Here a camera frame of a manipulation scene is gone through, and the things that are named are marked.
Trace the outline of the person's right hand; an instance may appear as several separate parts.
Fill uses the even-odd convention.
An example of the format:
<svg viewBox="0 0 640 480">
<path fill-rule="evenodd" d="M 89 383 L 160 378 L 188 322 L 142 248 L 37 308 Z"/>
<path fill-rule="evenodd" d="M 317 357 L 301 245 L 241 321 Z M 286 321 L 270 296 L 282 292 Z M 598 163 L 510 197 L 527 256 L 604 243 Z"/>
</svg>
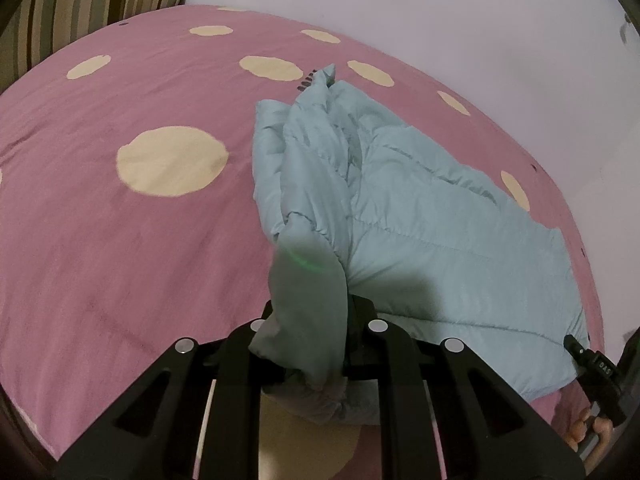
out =
<svg viewBox="0 0 640 480">
<path fill-rule="evenodd" d="M 597 463 L 612 440 L 613 424 L 608 418 L 592 417 L 590 409 L 585 408 L 580 412 L 578 419 L 570 425 L 570 429 L 567 430 L 563 440 L 574 452 L 577 452 L 578 445 L 585 440 L 589 431 L 592 431 L 597 436 L 597 444 L 587 455 L 585 462 Z"/>
</svg>

